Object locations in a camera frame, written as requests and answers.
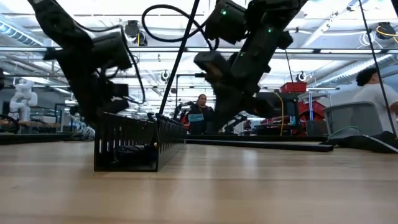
man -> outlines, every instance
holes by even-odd
[[[392,132],[390,120],[388,117],[388,111],[386,108],[386,102],[381,91],[380,79],[377,75],[375,68],[367,68],[361,71],[356,77],[358,86],[361,86],[361,90],[354,96],[354,101],[366,101],[376,105],[377,112],[379,113],[380,122],[383,130]],[[385,85],[384,90],[386,92],[388,105],[391,112],[392,122],[394,123],[395,130],[397,129],[397,113],[398,113],[398,93],[391,88],[391,86]]]

black cable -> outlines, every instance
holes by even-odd
[[[369,30],[368,23],[366,22],[366,18],[365,18],[365,12],[364,12],[363,7],[362,7],[362,0],[359,0],[359,7],[361,8],[362,19],[363,19],[363,23],[365,25],[365,29]],[[384,102],[386,104],[387,113],[388,113],[388,119],[389,119],[390,124],[391,124],[392,133],[394,133],[394,135],[397,135],[397,131],[395,129],[394,122],[393,122],[392,116],[391,116],[390,105],[388,103],[386,91],[384,89],[384,84],[383,84],[383,81],[382,81],[379,64],[377,62],[376,54],[374,53],[374,47],[373,47],[373,43],[371,41],[371,35],[370,35],[370,32],[366,32],[366,34],[368,35],[369,45],[371,46],[371,49],[372,49],[372,56],[373,56],[373,60],[374,60],[374,66],[376,67],[377,75],[378,75],[379,80],[380,80],[381,92],[383,94]]]
[[[176,38],[176,39],[164,39],[164,38],[155,36],[153,33],[151,33],[149,31],[149,29],[145,23],[145,17],[150,11],[152,11],[154,9],[170,9],[170,10],[180,13],[181,15],[185,16],[188,19],[190,18],[190,15],[188,15],[186,12],[184,12],[183,10],[181,10],[175,6],[170,6],[167,4],[158,4],[155,6],[151,6],[151,7],[147,8],[142,13],[142,17],[141,17],[142,28],[144,28],[144,30],[148,34],[148,36],[152,37],[154,40],[158,40],[158,41],[166,42],[166,43],[176,43],[176,42],[182,41],[184,37],[180,37],[180,38]],[[219,38],[217,38],[215,40],[215,46],[212,47],[210,41],[206,38],[205,32],[203,31],[203,28],[206,26],[206,21],[202,25],[200,25],[196,20],[193,20],[193,24],[197,27],[197,29],[194,30],[192,33],[190,33],[188,35],[188,38],[190,38],[190,37],[194,36],[195,34],[197,34],[198,32],[200,32],[202,34],[202,36],[205,38],[206,43],[209,45],[210,50],[216,50],[220,44],[220,40],[219,40]]]

metal frame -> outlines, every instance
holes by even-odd
[[[293,151],[309,151],[309,152],[331,152],[333,146],[320,144],[292,144],[281,142],[260,142],[260,141],[222,141],[222,140],[206,140],[206,139],[188,139],[187,144],[202,144],[212,146],[234,146],[234,147],[252,147],[260,149],[284,149]]]
[[[323,142],[325,136],[237,136],[237,135],[186,135],[185,140],[251,141],[251,142]]]

humanoid robot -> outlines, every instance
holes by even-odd
[[[15,85],[15,94],[10,100],[8,116],[20,121],[30,121],[30,107],[37,105],[37,94],[32,92],[34,84],[33,81],[19,80],[19,84]]]

metal pole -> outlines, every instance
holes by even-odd
[[[178,107],[178,79],[180,78],[180,75],[177,75],[177,78],[175,79],[175,107]]]
[[[308,92],[308,105],[310,107],[310,121],[313,121],[312,92]]]
[[[163,99],[162,99],[162,104],[160,105],[159,114],[163,114],[163,110],[164,110],[164,107],[165,107],[166,102],[167,102],[167,97],[169,96],[170,89],[172,87],[172,82],[173,82],[174,76],[175,76],[175,74],[177,72],[178,65],[179,65],[179,63],[181,61],[181,57],[182,57],[183,51],[185,49],[185,45],[187,44],[188,36],[189,36],[190,31],[191,31],[191,27],[192,27],[192,24],[193,24],[193,20],[195,18],[195,14],[197,13],[199,2],[200,2],[200,0],[195,0],[195,2],[193,2],[192,11],[191,11],[191,14],[189,16],[188,24],[187,24],[187,27],[185,28],[185,33],[184,33],[183,39],[181,41],[180,48],[179,48],[178,53],[177,53],[177,58],[175,59],[175,62],[174,62],[172,73],[170,74],[169,83],[167,84],[166,90],[164,92],[164,96],[163,96]]]
[[[24,77],[31,77],[31,78],[66,78],[63,75],[22,75],[22,74],[12,74],[6,75],[9,78],[24,78]],[[137,78],[136,75],[123,75],[116,78]]]
[[[6,75],[6,78],[64,78],[64,76],[60,75]]]

